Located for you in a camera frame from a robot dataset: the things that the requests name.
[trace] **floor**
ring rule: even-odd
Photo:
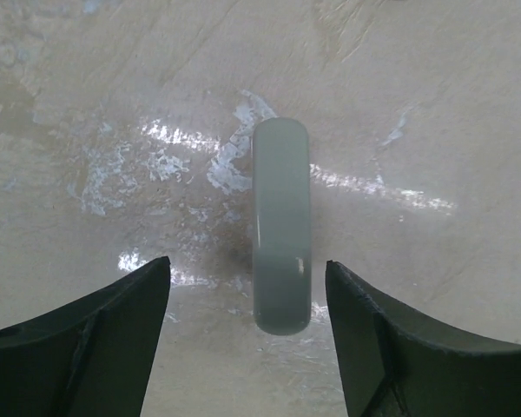
[[[311,136],[313,319],[251,315],[254,125]],[[346,416],[345,263],[521,343],[521,0],[0,0],[0,328],[158,255],[142,415]]]

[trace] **rounded rectangular object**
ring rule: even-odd
[[[294,334],[311,318],[309,139],[288,118],[253,136],[254,318],[270,334]]]

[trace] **glossy floor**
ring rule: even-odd
[[[313,322],[253,324],[254,125],[311,134]],[[143,416],[345,416],[324,262],[521,342],[521,0],[0,0],[0,328],[158,255]]]

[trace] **black plastic part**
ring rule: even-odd
[[[0,330],[0,417],[138,417],[168,303],[158,258]]]
[[[521,417],[521,345],[454,328],[326,265],[349,417]]]

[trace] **glossy gray object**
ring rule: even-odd
[[[294,334],[311,318],[309,139],[292,119],[261,122],[253,137],[254,318]]]

